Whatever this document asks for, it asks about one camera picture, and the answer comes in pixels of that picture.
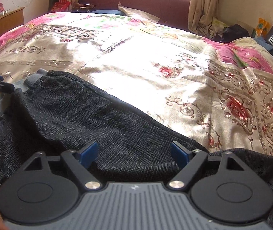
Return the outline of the red shopping bag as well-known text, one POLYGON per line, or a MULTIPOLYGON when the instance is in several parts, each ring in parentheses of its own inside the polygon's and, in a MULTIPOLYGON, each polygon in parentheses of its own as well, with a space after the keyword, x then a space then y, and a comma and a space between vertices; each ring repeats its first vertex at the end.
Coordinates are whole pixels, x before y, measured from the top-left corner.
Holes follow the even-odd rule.
POLYGON ((55 2, 50 12, 65 12, 69 9, 70 4, 68 0, 60 0, 59 2, 55 2))

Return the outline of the beige curtain right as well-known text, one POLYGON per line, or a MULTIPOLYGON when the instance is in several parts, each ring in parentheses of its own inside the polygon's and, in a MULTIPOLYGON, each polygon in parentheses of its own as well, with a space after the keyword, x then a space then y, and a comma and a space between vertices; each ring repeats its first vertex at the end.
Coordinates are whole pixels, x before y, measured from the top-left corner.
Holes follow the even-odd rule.
POLYGON ((188 29, 201 36, 209 35, 209 28, 217 12, 219 0, 190 0, 188 29))

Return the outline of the dark grey checked pants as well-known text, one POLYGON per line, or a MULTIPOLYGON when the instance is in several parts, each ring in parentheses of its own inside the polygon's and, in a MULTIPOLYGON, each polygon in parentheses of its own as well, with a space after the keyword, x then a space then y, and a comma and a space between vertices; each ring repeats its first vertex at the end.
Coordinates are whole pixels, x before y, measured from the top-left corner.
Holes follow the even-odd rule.
POLYGON ((234 149, 209 153, 81 78, 38 71, 0 92, 0 229, 273 229, 273 160, 234 149), (172 142, 208 154, 186 191, 172 142), (79 190, 61 153, 96 142, 79 190))

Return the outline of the orange snack packet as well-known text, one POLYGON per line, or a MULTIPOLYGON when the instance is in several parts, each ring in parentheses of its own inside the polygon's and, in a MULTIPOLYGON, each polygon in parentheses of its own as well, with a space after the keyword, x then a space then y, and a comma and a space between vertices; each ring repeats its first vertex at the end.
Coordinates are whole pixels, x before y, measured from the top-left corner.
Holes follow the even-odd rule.
POLYGON ((271 28, 271 24, 263 18, 258 19, 257 26, 253 29, 251 37, 259 38, 266 37, 268 31, 271 28))

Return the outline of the beige pillow on bench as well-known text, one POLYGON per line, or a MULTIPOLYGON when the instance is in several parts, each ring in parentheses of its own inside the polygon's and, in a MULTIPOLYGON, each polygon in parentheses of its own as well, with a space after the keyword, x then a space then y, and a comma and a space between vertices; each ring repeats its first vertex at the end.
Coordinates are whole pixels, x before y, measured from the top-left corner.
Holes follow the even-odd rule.
POLYGON ((125 7, 121 3, 118 3, 118 9, 125 15, 134 19, 143 19, 152 23, 158 23, 160 20, 160 18, 156 17, 155 15, 149 14, 148 12, 144 12, 142 10, 125 7))

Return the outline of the black clothes pile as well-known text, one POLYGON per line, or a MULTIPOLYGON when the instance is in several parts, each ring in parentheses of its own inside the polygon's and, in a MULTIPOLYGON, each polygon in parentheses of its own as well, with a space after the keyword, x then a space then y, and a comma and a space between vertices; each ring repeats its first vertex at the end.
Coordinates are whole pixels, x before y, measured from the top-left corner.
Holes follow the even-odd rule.
POLYGON ((221 42, 221 43, 229 43, 243 37, 249 37, 248 31, 244 29, 243 27, 241 27, 240 25, 234 24, 218 32, 215 35, 215 38, 213 39, 213 41, 221 42))

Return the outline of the floral satin bedspread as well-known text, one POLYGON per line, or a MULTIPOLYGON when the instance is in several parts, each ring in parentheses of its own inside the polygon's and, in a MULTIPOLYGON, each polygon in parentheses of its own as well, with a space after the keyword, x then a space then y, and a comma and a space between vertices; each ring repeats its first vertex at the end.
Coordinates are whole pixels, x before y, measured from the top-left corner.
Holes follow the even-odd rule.
POLYGON ((273 56, 144 19, 59 12, 0 36, 0 75, 75 74, 209 152, 243 148, 273 160, 273 56))

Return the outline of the maroon padded bench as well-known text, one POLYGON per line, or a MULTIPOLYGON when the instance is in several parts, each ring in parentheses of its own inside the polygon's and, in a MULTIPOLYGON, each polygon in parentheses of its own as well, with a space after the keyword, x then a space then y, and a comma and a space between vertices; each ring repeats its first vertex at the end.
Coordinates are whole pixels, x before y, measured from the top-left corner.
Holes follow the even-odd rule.
POLYGON ((96 10, 116 10, 119 3, 128 8, 141 10, 159 18, 158 23, 181 30, 188 29, 190 0, 79 0, 92 4, 96 10))

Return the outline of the wooden side cabinet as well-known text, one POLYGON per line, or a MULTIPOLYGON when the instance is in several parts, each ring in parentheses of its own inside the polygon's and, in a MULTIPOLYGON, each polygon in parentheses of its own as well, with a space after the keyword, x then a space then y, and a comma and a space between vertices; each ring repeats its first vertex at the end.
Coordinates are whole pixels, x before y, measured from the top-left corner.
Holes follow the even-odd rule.
POLYGON ((24 7, 0 16, 0 36, 24 24, 24 7))

